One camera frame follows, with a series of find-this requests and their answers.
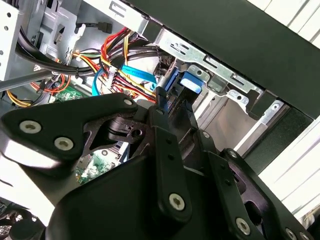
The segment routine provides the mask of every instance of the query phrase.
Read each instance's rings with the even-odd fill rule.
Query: yellow wire
[[[81,60],[85,61],[85,62],[93,69],[93,71],[94,71],[95,73],[97,73],[96,68],[95,68],[89,61],[87,61],[87,59],[85,59],[82,55],[80,55],[80,54],[78,54],[78,53],[74,53],[73,55],[74,55],[74,56],[77,56],[77,57],[79,57]]]
[[[109,67],[111,67],[111,63],[105,60],[101,55],[101,61],[107,64]],[[129,76],[127,76],[123,71],[120,69],[117,70],[117,72],[120,74],[121,77],[125,78],[129,83],[133,84],[134,86],[142,89],[144,92],[148,93],[149,95],[156,96],[153,92],[149,91],[148,89],[144,88],[143,86],[139,85],[135,81],[133,81]]]
[[[28,107],[31,106],[31,103],[23,102],[17,99],[15,96],[10,91],[7,91],[8,95],[10,95],[11,98],[13,98],[16,102],[22,104],[22,105],[27,105]]]
[[[18,105],[19,107],[26,108],[31,106],[31,103],[26,103],[15,98],[10,91],[7,90],[6,93],[8,94],[8,97],[10,98],[10,100],[16,105]]]
[[[96,69],[86,58],[84,58],[81,54],[79,54],[79,53],[74,53],[73,55],[76,56],[76,57],[79,57],[81,60],[83,60],[84,62],[86,62],[86,63],[92,68],[92,70],[94,71],[95,74],[98,72],[97,69]],[[106,82],[106,80],[105,80],[104,77],[102,77],[102,76],[100,76],[99,79],[100,79],[102,82]]]
[[[125,65],[128,65],[128,45],[129,45],[129,35],[126,35],[125,37],[124,37],[124,40],[123,40],[124,42],[124,59],[125,59],[125,61],[124,61],[124,64]]]

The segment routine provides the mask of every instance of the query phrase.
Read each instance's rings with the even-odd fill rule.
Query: cable tie
[[[79,78],[79,67],[76,68],[75,79]]]

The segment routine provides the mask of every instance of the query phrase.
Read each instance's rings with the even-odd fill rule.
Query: silver screw head
[[[250,230],[250,227],[249,227],[248,223],[245,220],[243,220],[241,217],[238,217],[235,220],[235,223],[236,223],[237,227],[240,229],[240,231],[244,235],[247,235],[247,236],[250,235],[251,230]]]
[[[128,99],[125,99],[125,100],[123,100],[123,101],[124,101],[125,104],[128,104],[128,105],[132,105],[132,104],[133,104],[132,101],[130,101],[130,100],[128,100]]]
[[[210,138],[210,135],[206,131],[204,131],[202,134],[206,139]]]
[[[280,105],[278,103],[273,104],[273,106],[272,106],[273,110],[277,110],[278,108],[280,108]]]
[[[300,232],[300,236],[303,240],[310,240],[303,232]]]
[[[291,240],[297,240],[296,235],[289,228],[286,228],[285,231]]]
[[[74,147],[74,142],[70,138],[62,136],[54,140],[54,145],[59,150],[69,151]]]
[[[32,120],[23,121],[19,125],[20,130],[26,134],[37,134],[41,131],[41,125]]]
[[[170,194],[169,202],[171,206],[177,211],[182,211],[183,209],[185,209],[186,204],[184,199],[176,193]]]
[[[228,153],[230,154],[231,157],[233,157],[235,159],[237,158],[237,154],[234,151],[229,150]]]

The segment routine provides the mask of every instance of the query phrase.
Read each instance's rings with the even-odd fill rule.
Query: black wire
[[[97,28],[98,27],[98,23],[94,23],[94,22],[81,22],[81,23],[76,23],[75,27],[76,28],[81,28],[82,24],[84,24],[87,28]]]
[[[100,67],[102,68],[103,73],[108,76],[108,75],[109,75],[109,74],[108,74],[109,66],[106,66],[106,65],[103,64],[103,62],[101,61],[101,57],[99,58],[99,65],[100,65]]]
[[[138,48],[138,47],[150,47],[150,46],[146,46],[148,44],[150,44],[150,42],[143,40],[143,39],[138,39],[138,40],[135,40],[134,42],[129,43],[128,50]],[[114,47],[112,50],[108,51],[108,55],[111,56],[115,53],[121,52],[123,47],[124,47],[123,45],[118,45],[118,46]]]
[[[122,39],[125,38],[130,33],[130,29],[126,29],[123,33],[121,33],[119,36],[117,36],[113,42],[110,44],[110,46],[107,48],[107,53],[113,49]]]
[[[87,48],[85,50],[82,50],[82,51],[80,51],[80,53],[84,53],[84,52],[90,51],[90,50],[94,51],[95,53],[101,53],[101,50],[96,49],[96,48],[92,48],[92,47],[91,48]]]
[[[132,47],[128,50],[129,53],[132,52],[139,52],[139,53],[143,53],[143,52],[148,52],[148,51],[157,51],[157,47],[156,46],[137,46],[137,47]],[[120,56],[123,56],[123,52],[122,49],[118,49],[117,51],[115,51],[113,54],[111,54],[110,56],[110,60],[114,60]]]
[[[74,66],[67,66],[51,60],[42,52],[40,52],[35,46],[33,46],[32,43],[30,43],[22,28],[19,32],[16,53],[21,58],[24,58],[34,64],[37,64],[49,71],[58,72],[66,75],[78,74],[79,76],[87,76],[93,73],[93,71],[89,67],[78,68]]]
[[[165,51],[150,51],[150,52],[138,52],[136,54],[132,54],[128,56],[128,61],[137,60],[137,59],[143,59],[143,58],[151,58],[151,57],[158,57],[158,56],[166,56],[169,55]],[[118,56],[117,58],[114,58],[110,61],[110,63],[115,66],[116,68],[119,68],[125,60],[125,57],[123,55]]]
[[[26,50],[23,49],[19,44],[17,45],[15,51],[21,58],[26,59],[52,72],[57,72],[65,75],[78,74],[79,76],[88,76],[93,73],[93,70],[90,67],[78,68],[74,66],[66,66],[57,62],[53,62],[54,64],[51,64],[36,58],[32,58],[31,56],[28,55],[28,53],[26,53]]]

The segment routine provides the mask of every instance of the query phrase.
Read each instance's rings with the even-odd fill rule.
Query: blue drive latch
[[[181,81],[180,84],[191,91],[195,92],[196,94],[201,93],[202,86],[205,84],[203,81],[201,81],[199,78],[193,76],[189,72],[186,72]]]

